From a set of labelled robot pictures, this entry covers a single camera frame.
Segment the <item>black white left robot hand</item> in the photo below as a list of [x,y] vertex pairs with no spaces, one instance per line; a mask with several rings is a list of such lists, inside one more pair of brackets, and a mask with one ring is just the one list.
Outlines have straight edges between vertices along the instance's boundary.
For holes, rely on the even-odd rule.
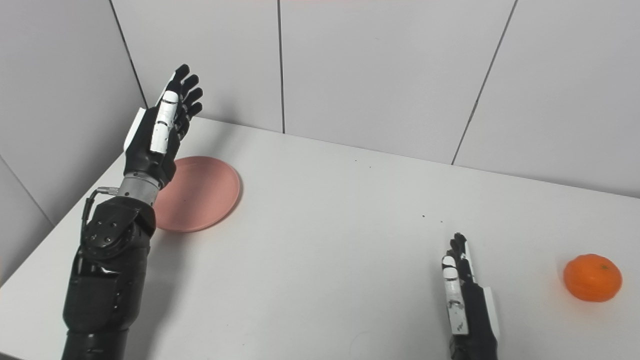
[[173,180],[181,141],[192,117],[202,111],[199,99],[204,92],[199,82],[199,76],[186,63],[181,64],[155,105],[138,109],[123,146],[125,175],[144,174],[158,182],[160,189]]

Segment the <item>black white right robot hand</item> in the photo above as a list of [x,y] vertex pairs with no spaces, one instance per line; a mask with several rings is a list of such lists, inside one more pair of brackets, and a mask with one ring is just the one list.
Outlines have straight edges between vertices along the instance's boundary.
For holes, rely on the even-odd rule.
[[441,260],[452,360],[496,360],[500,338],[498,312],[490,287],[478,283],[470,243],[457,232]]

